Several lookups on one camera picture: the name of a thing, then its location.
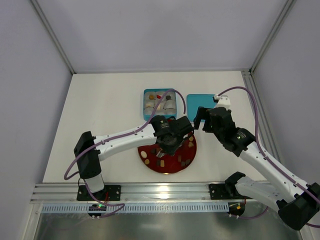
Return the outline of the teal tin lid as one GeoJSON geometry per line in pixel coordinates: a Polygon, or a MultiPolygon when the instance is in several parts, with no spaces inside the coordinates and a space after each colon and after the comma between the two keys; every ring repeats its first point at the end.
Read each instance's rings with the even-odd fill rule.
{"type": "Polygon", "coordinates": [[[213,94],[188,94],[186,97],[186,111],[188,119],[193,122],[199,107],[213,109],[216,106],[213,94]]]}

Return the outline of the teal square tin box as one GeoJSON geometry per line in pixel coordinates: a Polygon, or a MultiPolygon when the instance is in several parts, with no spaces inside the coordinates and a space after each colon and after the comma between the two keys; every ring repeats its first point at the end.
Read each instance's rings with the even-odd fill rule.
{"type": "Polygon", "coordinates": [[[176,93],[174,91],[170,91],[168,92],[164,97],[164,93],[167,91],[168,89],[165,88],[154,88],[154,89],[145,89],[143,92],[143,119],[145,121],[147,121],[150,117],[151,114],[153,113],[153,111],[155,110],[154,116],[165,116],[166,118],[176,118],[177,117],[177,97],[176,97],[176,93]],[[149,95],[154,95],[154,99],[149,99],[149,95]],[[157,98],[157,95],[161,95],[161,98],[163,97],[163,99],[159,102],[159,100],[161,98],[157,98]],[[153,107],[148,107],[148,102],[153,102],[154,106],[153,107]],[[161,105],[162,109],[161,110],[157,110],[157,107],[161,105]]]}

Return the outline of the silver metal tongs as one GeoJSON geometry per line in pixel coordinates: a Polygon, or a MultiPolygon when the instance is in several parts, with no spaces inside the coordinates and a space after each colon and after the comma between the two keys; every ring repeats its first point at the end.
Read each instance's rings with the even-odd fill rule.
{"type": "Polygon", "coordinates": [[[161,159],[164,155],[165,155],[164,152],[159,151],[159,152],[156,154],[156,157],[157,157],[158,159],[161,159]]]}

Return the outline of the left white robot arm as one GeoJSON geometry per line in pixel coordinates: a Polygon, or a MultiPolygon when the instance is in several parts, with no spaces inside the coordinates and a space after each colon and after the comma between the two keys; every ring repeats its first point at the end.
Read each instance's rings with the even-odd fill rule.
{"type": "Polygon", "coordinates": [[[100,192],[105,188],[101,161],[130,149],[152,145],[157,145],[157,158],[174,156],[193,131],[186,116],[167,119],[163,115],[156,115],[145,124],[119,135],[93,136],[87,131],[74,148],[80,178],[91,193],[100,192]]]}

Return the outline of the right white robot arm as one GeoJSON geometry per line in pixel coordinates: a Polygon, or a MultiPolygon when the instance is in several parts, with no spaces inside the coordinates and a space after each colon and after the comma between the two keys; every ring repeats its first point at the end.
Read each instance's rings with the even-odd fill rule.
{"type": "Polygon", "coordinates": [[[201,121],[204,132],[214,134],[227,151],[250,164],[271,184],[264,187],[236,172],[225,181],[234,192],[273,209],[293,230],[299,231],[309,224],[320,210],[318,183],[309,184],[285,168],[260,145],[255,135],[235,125],[231,110],[199,107],[193,121],[195,129],[201,121]]]}

